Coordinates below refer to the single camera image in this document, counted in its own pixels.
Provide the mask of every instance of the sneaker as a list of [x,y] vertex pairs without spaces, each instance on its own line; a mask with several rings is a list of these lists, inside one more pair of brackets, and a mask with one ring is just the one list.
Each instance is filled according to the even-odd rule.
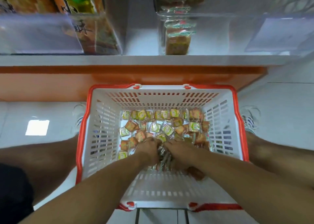
[[86,103],[78,103],[73,108],[73,116],[75,117],[75,120],[76,120],[75,125],[73,127],[75,134],[79,133],[85,111],[86,111]]
[[244,106],[241,107],[240,114],[245,130],[255,134],[254,131],[258,128],[261,111],[255,106]]

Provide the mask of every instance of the basket rim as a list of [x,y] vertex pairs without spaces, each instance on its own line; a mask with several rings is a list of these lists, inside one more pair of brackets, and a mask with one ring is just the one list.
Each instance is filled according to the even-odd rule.
[[[82,155],[84,150],[84,142],[85,142],[85,134],[86,134],[86,126],[87,126],[87,119],[90,114],[91,109],[91,101],[92,101],[92,95],[93,91],[97,88],[129,88],[137,83],[132,84],[120,84],[120,85],[114,85],[114,84],[95,84],[92,87],[90,87],[88,91],[87,96],[87,103],[86,103],[86,111],[81,123],[80,131],[79,131],[79,138],[78,138],[78,144],[77,144],[77,151],[76,151],[76,166],[77,166],[77,175],[76,175],[76,182],[77,185],[82,181],[82,173],[83,173],[83,164],[82,164]],[[190,84],[190,86],[197,88],[197,89],[229,89],[232,92],[233,97],[233,104],[234,104],[234,111],[236,119],[239,123],[239,137],[240,137],[240,143],[241,143],[241,149],[242,149],[242,155],[243,155],[243,161],[249,162],[249,152],[247,147],[247,140],[246,140],[246,134],[244,129],[244,122],[241,118],[240,111],[239,111],[239,104],[238,104],[238,96],[236,89],[231,85],[218,85],[218,84]],[[202,204],[199,208],[197,208],[196,212],[202,211],[202,210],[241,210],[241,206],[238,204],[231,204],[232,207],[230,208],[230,204]],[[126,206],[120,204],[118,209],[124,210],[124,211],[130,211]]]

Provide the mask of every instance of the person's right hand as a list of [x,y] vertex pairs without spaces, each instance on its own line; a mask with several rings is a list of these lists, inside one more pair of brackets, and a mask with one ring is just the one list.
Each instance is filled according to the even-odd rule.
[[176,141],[174,139],[166,142],[164,146],[170,151],[171,155],[174,157],[177,166],[182,169],[193,166],[194,161],[197,158],[197,152],[199,151],[199,149],[192,143],[185,141]]

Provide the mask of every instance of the shopping basket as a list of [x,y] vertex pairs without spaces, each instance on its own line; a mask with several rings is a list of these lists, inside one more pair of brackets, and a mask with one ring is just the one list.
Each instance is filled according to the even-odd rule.
[[[122,111],[142,108],[200,108],[212,125],[209,137],[214,152],[249,160],[244,123],[232,86],[94,85],[88,93],[79,134],[76,183],[117,160]],[[139,173],[125,192],[119,208],[241,209],[210,178],[196,181],[178,172],[155,170]]]

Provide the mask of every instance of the leg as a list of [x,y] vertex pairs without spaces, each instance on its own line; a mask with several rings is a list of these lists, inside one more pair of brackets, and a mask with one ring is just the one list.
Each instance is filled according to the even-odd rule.
[[76,166],[78,135],[66,141],[0,150],[0,163],[21,168],[34,189],[37,204],[51,194]]
[[314,151],[278,145],[246,132],[250,161],[295,184],[314,189]]

